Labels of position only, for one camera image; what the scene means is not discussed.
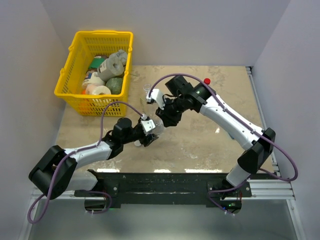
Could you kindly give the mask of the clear bottle with red ring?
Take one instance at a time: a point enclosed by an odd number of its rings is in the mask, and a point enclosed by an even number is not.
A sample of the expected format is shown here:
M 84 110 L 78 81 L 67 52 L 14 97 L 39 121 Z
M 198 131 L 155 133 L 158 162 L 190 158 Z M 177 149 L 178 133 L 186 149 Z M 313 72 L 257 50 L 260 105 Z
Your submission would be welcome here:
M 211 79 L 210 79 L 210 78 L 205 78 L 205 79 L 203 80 L 203 82 L 204 82 L 207 86 L 209 86 L 210 83 L 211 83 Z

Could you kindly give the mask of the red bottle cap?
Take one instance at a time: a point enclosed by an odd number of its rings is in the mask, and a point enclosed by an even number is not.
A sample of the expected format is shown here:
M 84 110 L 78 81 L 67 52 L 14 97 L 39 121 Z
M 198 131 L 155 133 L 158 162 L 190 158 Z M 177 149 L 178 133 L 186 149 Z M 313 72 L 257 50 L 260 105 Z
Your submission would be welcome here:
M 209 78 L 205 78 L 205 79 L 204 79 L 204 83 L 207 84 L 207 85 L 209 85 L 209 84 L 211 83 L 211 80 L 210 80 Z

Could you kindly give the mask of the clear labelled bottle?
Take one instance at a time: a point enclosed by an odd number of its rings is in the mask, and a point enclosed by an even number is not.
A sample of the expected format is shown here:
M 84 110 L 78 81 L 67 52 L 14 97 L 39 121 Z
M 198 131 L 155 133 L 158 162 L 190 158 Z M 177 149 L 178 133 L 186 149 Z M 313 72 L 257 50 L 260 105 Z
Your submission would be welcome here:
M 161 135 L 165 130 L 163 121 L 159 117 L 154 117 L 152 120 L 155 124 L 155 128 L 152 130 L 152 133 L 156 136 Z

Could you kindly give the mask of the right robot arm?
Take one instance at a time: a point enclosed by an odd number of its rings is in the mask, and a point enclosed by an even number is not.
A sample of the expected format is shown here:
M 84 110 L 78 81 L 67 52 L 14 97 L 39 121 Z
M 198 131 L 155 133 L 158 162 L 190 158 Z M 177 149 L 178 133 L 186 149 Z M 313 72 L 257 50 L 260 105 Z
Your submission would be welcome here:
M 241 190 L 240 184 L 256 174 L 273 152 L 275 131 L 271 128 L 264 130 L 245 119 L 202 80 L 193 86 L 186 81 L 186 74 L 170 74 L 170 77 L 165 85 L 172 97 L 166 99 L 159 89 L 152 86 L 146 97 L 147 102 L 158 104 L 155 113 L 166 128 L 175 127 L 182 114 L 192 110 L 217 123 L 239 143 L 244 152 L 222 185 L 227 196 L 235 196 Z

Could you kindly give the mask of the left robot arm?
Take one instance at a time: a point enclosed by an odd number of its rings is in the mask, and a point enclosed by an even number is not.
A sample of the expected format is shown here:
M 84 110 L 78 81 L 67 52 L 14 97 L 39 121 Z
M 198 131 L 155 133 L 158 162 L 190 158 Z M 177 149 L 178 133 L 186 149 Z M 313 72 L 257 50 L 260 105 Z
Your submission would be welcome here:
M 29 180 L 50 200 L 71 187 L 74 172 L 81 167 L 118 156 L 124 145 L 138 141 L 147 147 L 158 139 L 157 125 L 149 117 L 132 126 L 129 118 L 120 118 L 113 129 L 98 142 L 78 148 L 50 147 L 30 171 Z

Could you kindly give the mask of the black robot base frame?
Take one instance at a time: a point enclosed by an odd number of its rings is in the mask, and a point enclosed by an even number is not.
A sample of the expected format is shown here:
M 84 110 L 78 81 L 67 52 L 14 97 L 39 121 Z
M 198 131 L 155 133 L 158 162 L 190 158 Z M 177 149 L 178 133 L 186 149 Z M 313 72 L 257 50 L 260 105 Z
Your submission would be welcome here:
M 85 209 L 94 212 L 138 204 L 221 206 L 235 214 L 243 199 L 252 196 L 249 182 L 233 189 L 224 173 L 90 173 L 97 178 L 93 189 L 74 195 L 85 198 Z

